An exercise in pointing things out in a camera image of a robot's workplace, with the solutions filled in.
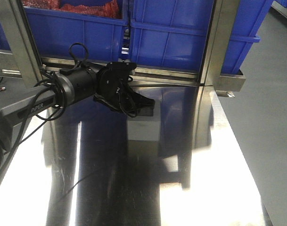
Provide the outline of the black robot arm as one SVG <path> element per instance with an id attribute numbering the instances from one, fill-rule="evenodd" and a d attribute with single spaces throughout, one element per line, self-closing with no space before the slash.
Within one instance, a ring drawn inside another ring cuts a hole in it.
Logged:
<path id="1" fill-rule="evenodd" d="M 28 118 L 50 107 L 56 111 L 45 121 L 56 120 L 68 106 L 88 97 L 131 118 L 152 116 L 155 101 L 129 86 L 136 67 L 130 62 L 103 66 L 79 61 L 72 69 L 45 73 L 46 79 L 20 94 L 0 96 L 0 175 L 21 142 Z"/>

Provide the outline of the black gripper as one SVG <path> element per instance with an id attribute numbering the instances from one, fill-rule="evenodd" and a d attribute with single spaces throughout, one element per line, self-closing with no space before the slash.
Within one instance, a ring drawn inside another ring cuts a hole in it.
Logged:
<path id="1" fill-rule="evenodd" d="M 130 72 L 137 67 L 132 62 L 110 62 L 98 73 L 98 87 L 94 101 L 112 111 L 154 110 L 155 100 L 133 91 Z"/>

